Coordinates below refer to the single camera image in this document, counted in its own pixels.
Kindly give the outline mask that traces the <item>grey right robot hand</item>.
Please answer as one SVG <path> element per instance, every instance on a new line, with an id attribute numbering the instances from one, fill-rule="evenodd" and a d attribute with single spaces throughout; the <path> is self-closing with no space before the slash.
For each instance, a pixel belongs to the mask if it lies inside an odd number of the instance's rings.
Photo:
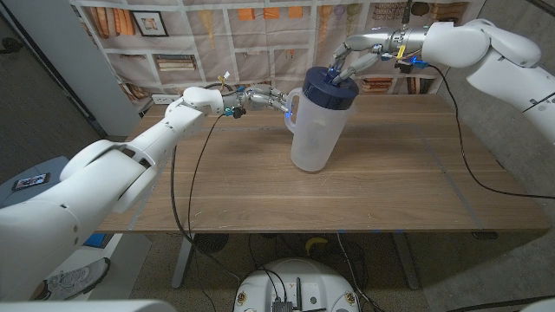
<path id="1" fill-rule="evenodd" d="M 333 52 L 328 74 L 336 85 L 360 74 L 382 59 L 403 59 L 420 52 L 429 27 L 392 29 L 373 28 L 365 33 L 347 37 Z"/>

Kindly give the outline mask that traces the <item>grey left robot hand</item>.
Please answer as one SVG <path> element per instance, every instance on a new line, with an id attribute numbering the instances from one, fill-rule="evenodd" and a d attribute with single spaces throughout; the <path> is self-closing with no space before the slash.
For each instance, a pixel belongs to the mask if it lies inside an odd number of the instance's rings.
<path id="1" fill-rule="evenodd" d="M 223 115 L 238 119 L 248 111 L 265 108 L 289 113 L 291 109 L 286 104 L 287 96 L 287 93 L 267 84 L 239 87 L 236 91 L 222 96 L 225 109 Z"/>

